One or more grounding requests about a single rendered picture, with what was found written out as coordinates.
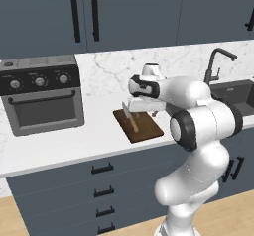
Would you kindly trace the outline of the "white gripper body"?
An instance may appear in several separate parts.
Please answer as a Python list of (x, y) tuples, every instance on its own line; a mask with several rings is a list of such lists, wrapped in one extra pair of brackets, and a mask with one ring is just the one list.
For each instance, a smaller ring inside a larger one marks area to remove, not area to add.
[(155, 112), (166, 109), (166, 103), (163, 101), (131, 98), (128, 101), (128, 110), (130, 112)]

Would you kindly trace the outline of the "brown wooden cutting board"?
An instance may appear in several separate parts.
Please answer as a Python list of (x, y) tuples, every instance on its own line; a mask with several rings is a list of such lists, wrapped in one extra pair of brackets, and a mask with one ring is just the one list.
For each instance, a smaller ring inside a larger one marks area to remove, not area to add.
[(156, 124), (156, 122), (147, 112), (132, 114), (138, 127), (137, 133), (134, 132), (130, 120), (126, 117), (122, 109), (115, 110), (113, 115), (132, 144), (164, 135), (163, 130)]

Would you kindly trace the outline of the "grey drawer front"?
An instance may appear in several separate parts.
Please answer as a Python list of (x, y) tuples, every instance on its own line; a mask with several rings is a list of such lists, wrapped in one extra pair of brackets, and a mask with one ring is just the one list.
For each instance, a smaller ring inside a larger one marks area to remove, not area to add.
[(57, 187), (54, 189), (43, 190), (36, 193), (15, 196), (16, 203), (24, 216), (34, 216), (53, 211), (62, 210), (64, 208), (74, 207), (79, 204), (88, 204), (90, 202), (103, 200), (118, 195), (129, 194), (135, 191), (150, 193), (154, 196), (154, 185), (158, 178), (165, 176), (166, 169), (170, 163), (152, 166), (153, 172), (158, 169), (154, 181), (149, 185), (143, 185), (139, 189), (132, 189), (128, 192), (116, 192), (94, 198), (93, 193), (94, 182), (79, 182), (67, 186)]
[[(96, 217), (96, 209), (99, 211), (107, 210), (113, 206), (115, 213), (108, 214), (101, 217)], [(58, 225), (76, 224), (77, 222), (91, 222), (96, 219), (108, 218), (110, 215), (122, 214), (128, 211), (134, 211), (140, 208), (151, 207), (153, 210), (166, 212), (166, 207), (158, 203), (155, 197), (150, 193), (143, 193), (142, 191), (135, 191), (129, 194), (118, 195), (103, 200), (90, 202), (88, 204), (79, 204), (74, 207), (64, 208), (62, 210), (36, 214), (34, 216), (23, 216), (25, 219), (32, 219), (38, 221), (41, 219), (43, 222), (53, 221), (57, 218), (60, 220)]]
[(41, 219), (38, 221), (25, 219), (25, 224), (30, 236), (97, 236), (98, 226), (103, 228), (112, 222), (116, 230), (165, 214), (166, 212), (160, 212), (153, 210), (151, 207), (146, 207), (122, 214), (110, 215), (108, 218), (96, 219), (91, 222), (77, 222), (71, 225), (67, 223), (58, 225), (58, 222), (60, 222), (58, 218), (47, 222), (43, 222)]
[[(7, 182), (14, 196), (86, 181), (94, 182), (95, 186), (92, 189), (96, 188), (97, 191), (108, 189), (112, 185), (116, 192), (128, 192), (154, 181), (158, 169), (153, 172), (152, 166), (170, 163), (171, 165), (166, 169), (168, 174), (173, 167), (180, 166), (187, 155), (182, 147), (172, 144), (22, 176), (8, 177)], [(92, 166), (101, 168), (106, 167), (108, 163), (113, 165), (113, 171), (96, 175), (91, 173)]]

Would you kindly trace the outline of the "black tap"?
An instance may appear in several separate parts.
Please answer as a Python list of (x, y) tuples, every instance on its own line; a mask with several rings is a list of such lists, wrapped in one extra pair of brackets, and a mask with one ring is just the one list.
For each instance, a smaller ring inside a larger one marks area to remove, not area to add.
[(205, 72), (205, 76), (204, 76), (204, 82), (206, 84), (210, 84), (212, 81), (217, 81), (219, 80), (219, 73), (220, 73), (220, 70), (217, 71), (217, 74), (216, 75), (212, 75), (212, 67), (213, 67), (213, 62), (214, 62), (214, 59), (215, 59), (215, 55), (217, 53), (221, 53), (223, 54), (224, 56), (227, 56), (229, 57), (232, 61), (235, 61), (237, 59), (237, 55), (227, 51), (227, 50), (224, 50), (222, 48), (216, 48), (212, 51), (211, 55), (210, 55), (210, 59), (209, 59), (209, 63), (208, 63), (208, 68)]

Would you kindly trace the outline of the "dark grey sink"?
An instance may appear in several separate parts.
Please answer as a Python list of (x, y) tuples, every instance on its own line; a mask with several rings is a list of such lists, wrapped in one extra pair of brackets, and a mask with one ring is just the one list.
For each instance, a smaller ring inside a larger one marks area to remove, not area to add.
[(212, 84), (216, 96), (233, 104), (243, 116), (254, 115), (254, 82), (250, 79)]

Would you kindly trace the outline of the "toaster oven door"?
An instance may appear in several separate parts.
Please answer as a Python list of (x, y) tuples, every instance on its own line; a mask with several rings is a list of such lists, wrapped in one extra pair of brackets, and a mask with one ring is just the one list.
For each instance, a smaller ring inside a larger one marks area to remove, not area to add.
[[(69, 95), (73, 98), (59, 99), (29, 104), (10, 105), (8, 98), (14, 101)], [(26, 136), (60, 129), (79, 127), (84, 124), (81, 89), (79, 87), (40, 91), (1, 97), (13, 134)]]

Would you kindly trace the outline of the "grey toaster oven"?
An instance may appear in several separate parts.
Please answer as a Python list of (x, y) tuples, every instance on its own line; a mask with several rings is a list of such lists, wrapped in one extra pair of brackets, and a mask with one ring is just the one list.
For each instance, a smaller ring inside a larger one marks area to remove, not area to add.
[(0, 98), (16, 136), (84, 124), (73, 55), (1, 60)]

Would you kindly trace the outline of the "grey base cupboard door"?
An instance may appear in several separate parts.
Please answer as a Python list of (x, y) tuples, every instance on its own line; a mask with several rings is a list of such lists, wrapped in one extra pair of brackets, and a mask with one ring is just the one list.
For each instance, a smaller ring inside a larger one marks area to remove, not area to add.
[(245, 160), (236, 180), (232, 182), (233, 193), (238, 194), (254, 189), (254, 128), (245, 129), (241, 132), (237, 157)]
[[(229, 161), (233, 160), (232, 153), (234, 152), (234, 141), (231, 138), (227, 138), (221, 140), (220, 143), (227, 149), (229, 153)], [(213, 202), (224, 197), (224, 194), (226, 193), (226, 182), (222, 182), (222, 178), (220, 177), (218, 183), (219, 183), (218, 193), (212, 198), (210, 198), (207, 202)]]

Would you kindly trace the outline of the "grey wall cupboard door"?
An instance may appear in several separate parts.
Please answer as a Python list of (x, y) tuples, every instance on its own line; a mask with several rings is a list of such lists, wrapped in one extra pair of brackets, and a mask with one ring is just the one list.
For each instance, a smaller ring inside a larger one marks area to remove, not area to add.
[(77, 9), (80, 43), (70, 0), (0, 0), (0, 59), (85, 53), (83, 0), (77, 0)]
[(97, 0), (99, 42), (94, 41), (91, 0), (84, 0), (87, 50), (108, 52), (173, 46), (182, 0)]
[(247, 31), (254, 0), (183, 0), (178, 45), (254, 39)]

